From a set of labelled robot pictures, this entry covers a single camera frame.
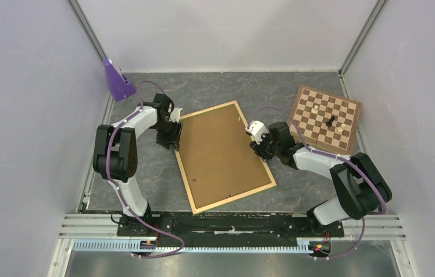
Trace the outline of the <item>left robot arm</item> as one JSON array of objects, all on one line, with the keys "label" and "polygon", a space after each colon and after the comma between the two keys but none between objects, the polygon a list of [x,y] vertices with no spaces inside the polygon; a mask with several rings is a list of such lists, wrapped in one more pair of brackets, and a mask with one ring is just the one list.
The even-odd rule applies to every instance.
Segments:
[{"label": "left robot arm", "polygon": [[98,126],[92,166],[109,182],[121,205],[118,224],[139,235],[154,227],[150,205],[142,196],[135,173],[138,167],[137,138],[147,129],[156,131],[156,143],[179,151],[183,123],[181,110],[168,95],[158,93],[151,102],[140,103],[126,118],[112,125]]}]

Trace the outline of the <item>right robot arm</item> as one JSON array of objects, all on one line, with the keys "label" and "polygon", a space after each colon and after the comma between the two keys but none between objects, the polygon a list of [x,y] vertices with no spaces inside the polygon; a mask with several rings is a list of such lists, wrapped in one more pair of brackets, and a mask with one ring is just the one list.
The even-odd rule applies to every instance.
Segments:
[{"label": "right robot arm", "polygon": [[353,156],[332,154],[296,143],[286,122],[266,127],[252,121],[246,128],[250,147],[264,161],[279,158],[293,169],[310,171],[333,182],[336,197],[307,212],[306,229],[321,235],[331,223],[362,219],[377,209],[385,209],[392,191],[370,157],[363,152]]}]

